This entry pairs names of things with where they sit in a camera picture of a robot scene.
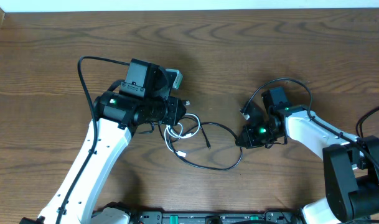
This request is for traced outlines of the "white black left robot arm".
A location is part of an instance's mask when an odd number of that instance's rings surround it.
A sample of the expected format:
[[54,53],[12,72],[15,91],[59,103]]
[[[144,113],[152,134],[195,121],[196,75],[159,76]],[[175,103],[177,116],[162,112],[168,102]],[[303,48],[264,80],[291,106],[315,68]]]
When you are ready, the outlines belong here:
[[92,120],[78,156],[40,215],[24,217],[21,223],[129,223],[129,213],[118,208],[93,214],[100,192],[138,126],[175,126],[186,108],[171,96],[182,81],[180,71],[138,59],[127,67],[124,80],[114,82],[96,100],[87,99]]

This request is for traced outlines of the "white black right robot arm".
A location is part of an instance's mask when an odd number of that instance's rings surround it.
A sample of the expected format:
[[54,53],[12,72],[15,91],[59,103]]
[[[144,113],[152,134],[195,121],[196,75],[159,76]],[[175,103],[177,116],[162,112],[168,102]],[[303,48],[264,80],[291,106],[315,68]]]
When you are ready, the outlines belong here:
[[292,139],[323,161],[325,197],[301,208],[298,223],[373,223],[379,213],[379,139],[343,132],[304,105],[292,105],[281,87],[261,95],[264,109],[247,102],[247,124],[236,145],[269,148]]

